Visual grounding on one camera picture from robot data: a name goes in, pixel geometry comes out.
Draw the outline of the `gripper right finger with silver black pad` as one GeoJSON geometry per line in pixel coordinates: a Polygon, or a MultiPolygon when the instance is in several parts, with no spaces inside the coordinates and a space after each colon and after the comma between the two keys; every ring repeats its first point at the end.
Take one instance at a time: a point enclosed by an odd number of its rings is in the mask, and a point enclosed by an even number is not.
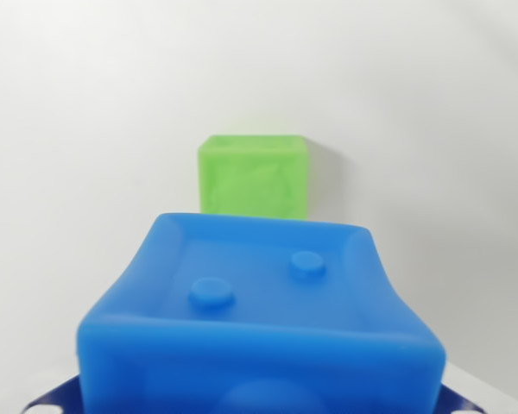
{"type": "Polygon", "coordinates": [[[485,413],[479,398],[466,386],[445,382],[438,396],[438,414],[485,413]]]}

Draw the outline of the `gripper left finger with silver black pad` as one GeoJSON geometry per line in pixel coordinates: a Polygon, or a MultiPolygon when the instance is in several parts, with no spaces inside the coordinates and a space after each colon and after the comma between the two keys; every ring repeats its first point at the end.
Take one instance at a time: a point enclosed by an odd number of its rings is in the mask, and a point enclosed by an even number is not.
{"type": "Polygon", "coordinates": [[[30,377],[23,385],[28,402],[22,413],[77,413],[83,412],[79,376],[75,374],[60,380],[59,373],[45,372],[30,377]]]}

